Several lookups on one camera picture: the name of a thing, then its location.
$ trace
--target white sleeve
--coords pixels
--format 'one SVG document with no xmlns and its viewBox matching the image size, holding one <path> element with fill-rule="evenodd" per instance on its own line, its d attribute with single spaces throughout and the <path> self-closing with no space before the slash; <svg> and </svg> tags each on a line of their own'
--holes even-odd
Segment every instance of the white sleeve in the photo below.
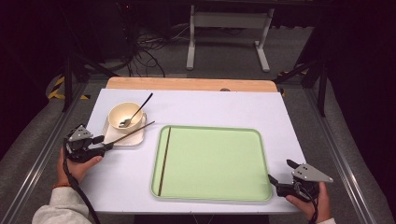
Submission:
<svg viewBox="0 0 396 224">
<path fill-rule="evenodd" d="M 335 224 L 334 218 L 327 219 L 326 221 L 318 222 L 317 224 Z"/>
<path fill-rule="evenodd" d="M 56 188 L 52 190 L 49 205 L 35 212 L 32 224 L 91 224 L 88 214 L 87 205 L 72 188 Z"/>
</svg>

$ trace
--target white table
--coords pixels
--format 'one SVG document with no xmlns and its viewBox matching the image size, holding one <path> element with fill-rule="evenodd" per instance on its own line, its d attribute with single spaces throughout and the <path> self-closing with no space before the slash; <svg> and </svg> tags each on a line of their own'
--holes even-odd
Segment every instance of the white table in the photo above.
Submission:
<svg viewBox="0 0 396 224">
<path fill-rule="evenodd" d="M 286 159 L 305 162 L 303 152 L 278 92 L 158 91 L 103 89 L 87 129 L 102 133 L 107 113 L 122 102 L 143 103 L 148 121 L 145 140 L 136 147 L 114 147 L 81 184 L 93 208 L 114 214 L 281 214 L 297 212 L 284 198 L 267 202 L 159 199 L 150 191 L 160 129 L 169 124 L 252 128 L 262 135 L 269 173 L 291 182 Z"/>
</svg>

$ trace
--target metal frame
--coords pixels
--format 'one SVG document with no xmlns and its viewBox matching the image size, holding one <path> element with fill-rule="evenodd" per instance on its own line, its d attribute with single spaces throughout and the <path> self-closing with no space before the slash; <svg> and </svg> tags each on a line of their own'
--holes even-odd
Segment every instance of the metal frame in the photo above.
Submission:
<svg viewBox="0 0 396 224">
<path fill-rule="evenodd" d="M 191 6 L 190 14 L 190 43 L 187 54 L 187 70 L 194 67 L 195 56 L 195 27 L 229 27 L 262 29 L 262 38 L 255 41 L 255 49 L 259 56 L 263 72 L 269 72 L 270 67 L 265 57 L 263 46 L 271 25 L 274 10 L 269 9 L 267 13 L 220 13 L 220 12 L 195 12 Z"/>
</svg>

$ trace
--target light green tray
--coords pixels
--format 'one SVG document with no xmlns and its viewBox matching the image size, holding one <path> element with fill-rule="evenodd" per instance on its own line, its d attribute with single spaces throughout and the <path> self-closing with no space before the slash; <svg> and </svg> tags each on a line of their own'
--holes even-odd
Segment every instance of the light green tray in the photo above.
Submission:
<svg viewBox="0 0 396 224">
<path fill-rule="evenodd" d="M 151 190 L 162 198 L 266 201 L 272 188 L 261 135 L 252 129 L 165 126 Z"/>
</svg>

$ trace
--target human hand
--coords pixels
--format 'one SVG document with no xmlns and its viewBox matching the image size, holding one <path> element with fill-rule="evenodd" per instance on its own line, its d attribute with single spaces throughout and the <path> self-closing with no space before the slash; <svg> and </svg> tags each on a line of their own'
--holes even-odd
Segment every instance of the human hand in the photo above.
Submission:
<svg viewBox="0 0 396 224">
<path fill-rule="evenodd" d="M 288 202 L 294 204 L 294 206 L 299 208 L 305 214 L 305 217 L 308 220 L 310 220 L 315 213 L 315 208 L 312 203 L 305 203 L 292 195 L 286 196 L 286 200 L 288 200 Z M 317 222 L 322 222 L 332 218 L 330 198 L 327 193 L 326 185 L 324 182 L 319 182 L 319 196 L 317 198 L 317 202 L 318 202 Z"/>
<path fill-rule="evenodd" d="M 67 167 L 69 169 L 70 174 L 72 174 L 72 176 L 77 180 L 78 183 L 81 183 L 87 171 L 95 164 L 99 163 L 99 161 L 101 161 L 102 158 L 103 157 L 101 156 L 96 156 L 84 163 L 73 162 L 67 159 Z M 64 172 L 64 149 L 62 147 L 58 158 L 57 173 L 58 173 L 58 184 L 69 183 L 69 180 L 67 179 L 67 175 Z"/>
</svg>

